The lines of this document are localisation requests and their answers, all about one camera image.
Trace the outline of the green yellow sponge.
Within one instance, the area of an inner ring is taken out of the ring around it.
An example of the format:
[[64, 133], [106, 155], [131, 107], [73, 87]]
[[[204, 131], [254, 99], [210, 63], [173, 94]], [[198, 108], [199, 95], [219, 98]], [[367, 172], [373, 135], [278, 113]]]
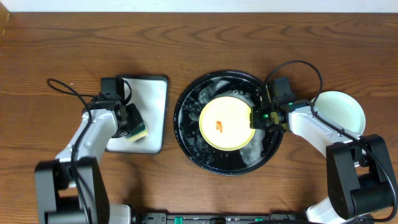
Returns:
[[145, 122], [138, 125], [135, 129], [133, 129], [127, 136], [126, 139], [130, 142], [139, 141], [140, 139], [146, 137], [148, 135], [148, 127]]

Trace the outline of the yellow plate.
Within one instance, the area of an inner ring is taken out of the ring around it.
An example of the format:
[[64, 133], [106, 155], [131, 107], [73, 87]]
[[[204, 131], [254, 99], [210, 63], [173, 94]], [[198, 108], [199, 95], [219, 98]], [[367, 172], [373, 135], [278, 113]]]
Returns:
[[248, 144], [255, 130], [250, 128], [251, 108], [232, 96], [211, 100], [201, 111], [199, 128], [205, 141], [221, 151], [235, 151]]

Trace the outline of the mint plate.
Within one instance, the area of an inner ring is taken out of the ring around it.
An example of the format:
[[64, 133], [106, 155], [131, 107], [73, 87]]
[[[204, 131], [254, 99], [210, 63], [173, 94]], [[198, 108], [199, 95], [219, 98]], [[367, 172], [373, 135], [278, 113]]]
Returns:
[[317, 109], [340, 126], [358, 134], [364, 133], [366, 117], [361, 105], [340, 91], [326, 91], [315, 103]]

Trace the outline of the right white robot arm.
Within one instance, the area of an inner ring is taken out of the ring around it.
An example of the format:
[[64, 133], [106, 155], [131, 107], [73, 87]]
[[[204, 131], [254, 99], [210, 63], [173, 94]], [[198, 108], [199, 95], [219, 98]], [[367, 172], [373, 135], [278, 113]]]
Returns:
[[267, 143], [274, 147], [290, 132], [326, 157], [328, 196], [306, 210], [309, 222], [382, 223], [397, 215], [397, 181], [382, 137], [348, 131], [293, 94], [258, 98], [250, 126], [266, 130]]

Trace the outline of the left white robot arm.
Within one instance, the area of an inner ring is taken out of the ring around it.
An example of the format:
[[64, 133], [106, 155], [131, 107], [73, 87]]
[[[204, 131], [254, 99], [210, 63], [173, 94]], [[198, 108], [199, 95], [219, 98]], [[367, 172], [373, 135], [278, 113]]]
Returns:
[[146, 132], [136, 106], [124, 106], [119, 96], [86, 104], [67, 147], [54, 160], [35, 167], [39, 222], [135, 223], [131, 206], [109, 202], [99, 163], [110, 139], [135, 141]]

